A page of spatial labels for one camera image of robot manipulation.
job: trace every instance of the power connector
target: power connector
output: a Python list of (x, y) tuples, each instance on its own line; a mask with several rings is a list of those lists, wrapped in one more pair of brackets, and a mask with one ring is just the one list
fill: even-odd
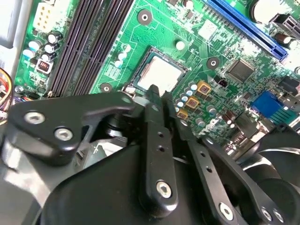
[(33, 27), (44, 33), (52, 31), (56, 22), (55, 7), (48, 3), (41, 2), (37, 6), (37, 12), (34, 17)]

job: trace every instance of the chip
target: chip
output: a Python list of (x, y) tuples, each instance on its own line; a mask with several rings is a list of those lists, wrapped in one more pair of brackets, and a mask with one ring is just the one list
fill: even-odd
[(255, 69), (243, 60), (236, 61), (227, 71), (232, 78), (244, 83), (255, 71)]
[(187, 111), (185, 111), (183, 109), (180, 109), (179, 112), (177, 113), (177, 116), (179, 118), (182, 118), (182, 119), (186, 120), (187, 117), (188, 117), (188, 113), (187, 113)]
[(197, 108), (197, 106), (200, 104), (200, 102), (195, 97), (189, 97), (186, 105), (188, 107), (191, 107), (192, 109)]
[(142, 91), (147, 91), (154, 84), (162, 96), (165, 91), (171, 92), (187, 71), (186, 67), (151, 47), (135, 71), (131, 83)]

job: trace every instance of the metal screw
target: metal screw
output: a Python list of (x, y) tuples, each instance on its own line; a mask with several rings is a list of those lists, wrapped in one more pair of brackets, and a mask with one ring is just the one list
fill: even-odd
[(54, 136), (61, 141), (69, 141), (73, 137), (72, 131), (66, 128), (59, 128), (54, 132)]
[(214, 144), (214, 142), (212, 141), (212, 139), (210, 139), (209, 137), (207, 137), (206, 140), (207, 140), (210, 144)]
[(229, 220), (232, 221), (233, 220), (233, 212), (232, 210), (228, 207), (228, 205), (226, 205), (225, 203), (220, 203), (219, 204), (219, 209), (221, 211), (221, 213), (223, 214), (223, 216)]
[(126, 103), (131, 103), (131, 100), (127, 97), (123, 97), (122, 100)]
[(186, 126), (186, 127), (188, 126), (188, 123), (185, 120), (180, 120), (180, 121), (184, 126)]
[(15, 92), (18, 94), (22, 94), (25, 91), (25, 88), (22, 86), (15, 86)]
[(271, 214), (265, 208), (262, 208), (262, 213), (263, 213), (264, 217), (267, 218), (268, 221), (272, 221)]
[(285, 220), (283, 219), (282, 215), (281, 215), (276, 209), (273, 210), (273, 213), (275, 214), (275, 216), (277, 217), (277, 219), (278, 219), (281, 223), (284, 223), (284, 222), (285, 222)]
[(163, 196), (164, 198), (170, 198), (172, 195), (172, 190), (166, 182), (163, 181), (158, 182), (156, 185), (156, 189), (160, 193), (160, 195)]
[(154, 110), (157, 111), (157, 112), (159, 111), (159, 109), (156, 107), (156, 105), (153, 105), (153, 106), (152, 106), (152, 109), (154, 109)]
[(25, 114), (24, 119), (30, 124), (40, 124), (45, 121), (45, 116), (39, 112), (28, 112)]

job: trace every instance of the blue pcie slot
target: blue pcie slot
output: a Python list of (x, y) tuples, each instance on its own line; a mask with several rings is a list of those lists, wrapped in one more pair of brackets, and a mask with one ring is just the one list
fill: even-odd
[(219, 14), (225, 17), (233, 25), (243, 31), (251, 40), (257, 43), (261, 48), (282, 61), (288, 55), (287, 51), (279, 46), (271, 37), (264, 34), (243, 14), (235, 10), (227, 2), (223, 0), (203, 0), (216, 10)]

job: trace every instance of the motherboard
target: motherboard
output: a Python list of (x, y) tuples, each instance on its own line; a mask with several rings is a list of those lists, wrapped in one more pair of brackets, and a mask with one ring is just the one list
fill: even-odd
[(298, 117), (299, 4), (35, 0), (16, 92), (38, 99), (121, 90), (134, 98), (155, 84), (160, 95), (172, 93), (196, 136), (233, 151), (264, 132), (266, 120)]

